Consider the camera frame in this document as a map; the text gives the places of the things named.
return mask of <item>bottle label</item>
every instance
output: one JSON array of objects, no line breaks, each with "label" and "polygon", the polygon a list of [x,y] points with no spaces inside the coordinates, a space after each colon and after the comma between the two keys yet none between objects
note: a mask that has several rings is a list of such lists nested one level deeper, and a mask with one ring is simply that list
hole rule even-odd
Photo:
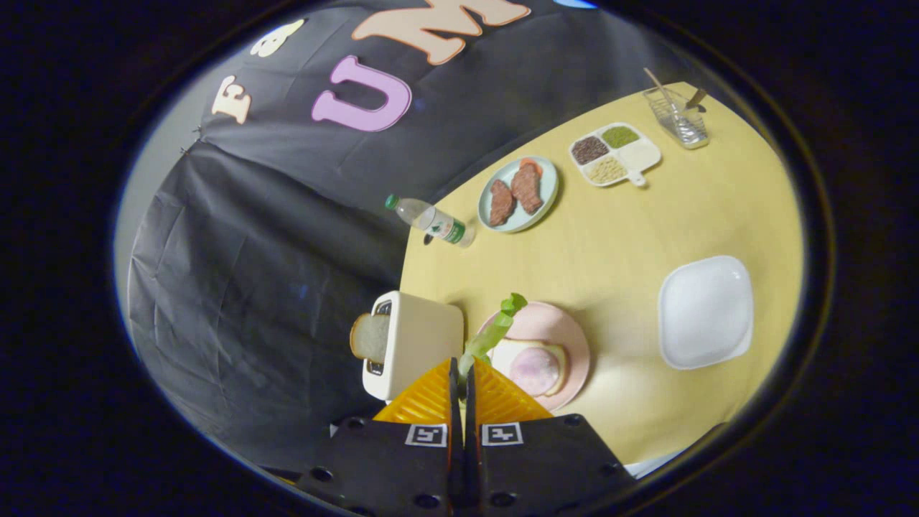
[{"label": "bottle label", "polygon": [[427,233],[456,244],[466,233],[466,225],[435,209],[434,221],[427,227]]}]

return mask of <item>pink plate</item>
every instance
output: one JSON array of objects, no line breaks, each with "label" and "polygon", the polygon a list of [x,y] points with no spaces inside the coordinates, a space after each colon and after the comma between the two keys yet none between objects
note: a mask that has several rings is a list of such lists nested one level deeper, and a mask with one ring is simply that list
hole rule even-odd
[{"label": "pink plate", "polygon": [[[479,331],[490,324],[497,314],[494,313],[488,318]],[[584,336],[581,326],[568,313],[554,305],[530,302],[514,316],[514,325],[507,331],[506,337],[562,345],[568,352],[568,381],[565,382],[565,386],[553,396],[535,397],[545,409],[554,411],[561,408],[581,391],[590,370],[590,348],[587,346],[587,337]],[[497,348],[489,350],[488,356],[493,357],[496,350]],[[499,372],[505,376],[509,374],[502,370]]]}]

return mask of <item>screw hole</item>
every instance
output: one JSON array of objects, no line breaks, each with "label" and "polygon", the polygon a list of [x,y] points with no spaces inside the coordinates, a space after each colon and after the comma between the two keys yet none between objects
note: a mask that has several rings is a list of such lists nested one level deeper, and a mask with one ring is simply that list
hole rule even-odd
[{"label": "screw hole", "polygon": [[497,506],[498,508],[506,508],[516,501],[516,495],[508,494],[507,492],[498,492],[492,494],[491,503],[492,506]]},{"label": "screw hole", "polygon": [[437,506],[439,506],[440,500],[438,500],[434,496],[429,496],[427,494],[421,494],[420,496],[417,496],[416,498],[414,498],[414,503],[422,508],[426,508],[430,510],[432,508],[436,508]]},{"label": "screw hole", "polygon": [[375,513],[361,506],[352,506],[351,508],[348,508],[348,511],[351,511],[352,513],[356,513],[357,515],[367,515],[368,517],[376,517]]},{"label": "screw hole", "polygon": [[567,511],[574,510],[578,506],[580,506],[580,504],[576,502],[569,502],[568,504],[560,506],[559,509],[555,511],[555,514],[558,515],[559,513],[566,513]]},{"label": "screw hole", "polygon": [[616,474],[616,471],[619,470],[618,465],[613,465],[611,463],[606,463],[600,466],[600,475],[603,477],[610,477],[613,474]]},{"label": "screw hole", "polygon": [[321,481],[323,483],[328,483],[332,481],[332,473],[329,472],[329,469],[323,468],[321,466],[315,467],[310,471],[310,476],[316,481]]}]

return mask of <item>lettuce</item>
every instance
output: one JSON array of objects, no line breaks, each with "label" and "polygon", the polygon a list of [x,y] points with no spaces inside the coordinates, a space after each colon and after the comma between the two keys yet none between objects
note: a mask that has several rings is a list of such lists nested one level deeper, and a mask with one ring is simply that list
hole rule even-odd
[{"label": "lettuce", "polygon": [[491,360],[486,355],[488,350],[493,349],[501,339],[505,338],[507,331],[514,325],[514,315],[526,307],[527,303],[527,299],[520,294],[511,293],[510,298],[501,302],[501,311],[494,317],[492,323],[466,342],[458,364],[460,386],[466,385],[466,373],[469,372],[475,358],[491,364]]}]

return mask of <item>steak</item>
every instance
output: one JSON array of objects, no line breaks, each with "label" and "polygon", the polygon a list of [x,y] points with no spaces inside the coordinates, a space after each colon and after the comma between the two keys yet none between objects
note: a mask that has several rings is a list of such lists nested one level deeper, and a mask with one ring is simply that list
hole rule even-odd
[{"label": "steak", "polygon": [[507,218],[514,213],[516,200],[511,195],[511,190],[507,184],[500,179],[492,183],[492,213],[489,216],[488,224],[491,226],[500,226],[507,222]]},{"label": "steak", "polygon": [[532,162],[520,166],[511,180],[511,193],[528,214],[533,215],[542,206],[539,198],[539,171]]}]

